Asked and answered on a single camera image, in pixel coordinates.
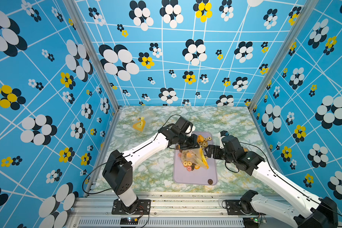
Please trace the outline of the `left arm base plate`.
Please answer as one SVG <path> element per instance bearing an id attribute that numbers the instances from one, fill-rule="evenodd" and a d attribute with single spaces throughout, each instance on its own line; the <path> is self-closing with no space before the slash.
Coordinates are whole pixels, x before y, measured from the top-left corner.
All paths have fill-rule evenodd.
<path id="1" fill-rule="evenodd" d="M 112 215 L 149 215 L 151 209 L 151 200 L 137 199 L 130 206 L 116 199 L 113 203 Z"/>

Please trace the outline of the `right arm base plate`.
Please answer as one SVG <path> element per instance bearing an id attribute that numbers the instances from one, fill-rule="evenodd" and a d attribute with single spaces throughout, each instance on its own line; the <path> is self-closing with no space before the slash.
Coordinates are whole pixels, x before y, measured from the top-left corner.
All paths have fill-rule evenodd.
<path id="1" fill-rule="evenodd" d="M 242 207 L 240 205 L 240 201 L 239 200 L 232 200 L 232 199 L 227 199 L 227 200 L 223 200 L 222 201 L 222 208 L 224 208 L 227 211 L 228 215 L 245 215 L 245 216 L 261 216 L 264 215 L 264 213 L 258 213 L 255 211 L 251 211 L 251 212 L 244 212 L 242 210 Z"/>

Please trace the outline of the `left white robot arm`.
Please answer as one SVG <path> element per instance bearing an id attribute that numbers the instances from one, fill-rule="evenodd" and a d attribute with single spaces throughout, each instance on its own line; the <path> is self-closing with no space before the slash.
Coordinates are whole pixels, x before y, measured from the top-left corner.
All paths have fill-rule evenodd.
<path id="1" fill-rule="evenodd" d="M 133 149 L 110 153 L 104 166 L 102 176 L 119 198 L 121 210 L 133 214 L 138 210 L 145 211 L 139 198 L 133 191 L 133 171 L 152 155 L 178 145 L 182 150 L 198 148 L 195 126 L 182 116 L 176 123 L 164 124 L 149 140 Z"/>

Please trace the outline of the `poured cookies pile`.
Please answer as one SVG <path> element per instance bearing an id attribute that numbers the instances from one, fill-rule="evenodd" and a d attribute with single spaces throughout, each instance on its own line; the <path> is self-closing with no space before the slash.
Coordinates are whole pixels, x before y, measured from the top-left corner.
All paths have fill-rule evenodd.
<path id="1" fill-rule="evenodd" d="M 204 154 L 204 149 L 209 146 L 212 142 L 212 137 L 203 137 L 202 135 L 197 136 L 198 148 L 186 149 L 186 147 L 180 147 L 176 145 L 176 150 L 178 151 L 177 156 L 180 158 L 181 163 L 187 171 L 191 172 L 198 170 L 200 168 L 209 169 L 209 164 L 207 162 L 207 156 Z"/>

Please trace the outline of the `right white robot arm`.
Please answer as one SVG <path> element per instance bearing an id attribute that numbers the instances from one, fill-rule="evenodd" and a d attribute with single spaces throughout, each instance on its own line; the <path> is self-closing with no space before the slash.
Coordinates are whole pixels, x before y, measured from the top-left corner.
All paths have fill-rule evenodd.
<path id="1" fill-rule="evenodd" d="M 284 204 L 249 190 L 239 203 L 245 214 L 266 214 L 293 228 L 338 227 L 337 205 L 332 199 L 320 198 L 304 190 L 272 168 L 259 154 L 226 143 L 222 147 L 209 145 L 204 151 L 209 158 L 232 163 L 240 171 L 262 181 L 288 202 Z"/>

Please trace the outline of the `ziploc cookie bag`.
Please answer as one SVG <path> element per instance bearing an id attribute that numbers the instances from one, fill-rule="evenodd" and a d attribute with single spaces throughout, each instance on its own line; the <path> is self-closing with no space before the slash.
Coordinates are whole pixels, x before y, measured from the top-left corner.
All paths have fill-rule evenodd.
<path id="1" fill-rule="evenodd" d="M 202 148 L 183 150 L 178 154 L 182 165 L 188 170 L 198 170 L 200 168 L 209 169 L 207 159 L 202 151 Z"/>

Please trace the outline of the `ziploc bag of cookies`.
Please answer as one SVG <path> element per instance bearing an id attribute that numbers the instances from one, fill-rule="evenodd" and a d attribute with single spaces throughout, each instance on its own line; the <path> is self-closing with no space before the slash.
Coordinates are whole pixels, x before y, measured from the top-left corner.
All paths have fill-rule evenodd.
<path id="1" fill-rule="evenodd" d="M 135 118 L 135 122 L 131 124 L 131 127 L 139 132 L 143 132 L 144 129 L 154 122 L 155 117 L 156 112 L 152 110 L 143 111 Z"/>

